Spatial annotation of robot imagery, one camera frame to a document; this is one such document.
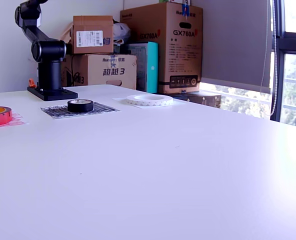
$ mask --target window blind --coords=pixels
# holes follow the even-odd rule
[[[203,8],[201,81],[270,93],[272,31],[267,0],[193,0],[192,5]]]

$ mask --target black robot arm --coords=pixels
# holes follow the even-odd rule
[[[15,22],[30,40],[31,53],[38,62],[38,85],[28,91],[44,101],[75,99],[78,95],[62,88],[61,61],[66,56],[64,41],[49,38],[38,26],[41,22],[40,4],[48,0],[29,0],[20,4],[15,11]]]

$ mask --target box label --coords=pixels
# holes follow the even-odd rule
[[[77,31],[77,48],[102,47],[104,45],[103,31]]]

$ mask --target teal box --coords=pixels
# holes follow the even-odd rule
[[[158,92],[158,43],[138,42],[126,44],[128,54],[137,56],[137,90]]]

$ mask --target cable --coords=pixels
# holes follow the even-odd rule
[[[274,115],[277,105],[277,93],[278,93],[278,66],[277,66],[277,30],[276,30],[276,9],[275,0],[272,0],[273,7],[273,39],[274,39],[274,80],[275,80],[275,92],[272,111],[270,116]]]
[[[266,47],[265,47],[265,53],[264,53],[262,79],[261,79],[260,90],[259,90],[259,97],[258,97],[259,117],[260,117],[260,113],[261,113],[261,109],[260,109],[260,99],[261,99],[261,97],[262,97],[262,88],[263,88],[264,79],[265,79],[266,64],[267,64],[267,53],[268,53],[269,3],[270,3],[270,0],[267,0],[267,15],[266,15],[266,16],[267,16],[267,18],[266,18]]]
[[[268,29],[269,29],[269,3],[270,0],[267,0],[267,28],[266,28],[266,50],[265,50],[265,58],[264,58],[264,66],[263,66],[263,75],[262,75],[262,80],[260,84],[260,91],[259,91],[259,99],[258,99],[258,105],[259,105],[259,116],[260,116],[260,98],[262,95],[262,87],[264,84],[264,79],[265,79],[265,72],[266,72],[266,64],[267,64],[267,54],[268,54]],[[276,9],[275,9],[275,0],[272,0],[272,14],[273,14],[273,40],[274,40],[274,80],[275,80],[275,92],[274,92],[274,100],[273,100],[273,105],[272,109],[270,112],[270,116],[274,115],[275,110],[276,110],[276,105],[277,105],[277,92],[278,92],[278,68],[277,68],[277,30],[276,30]]]

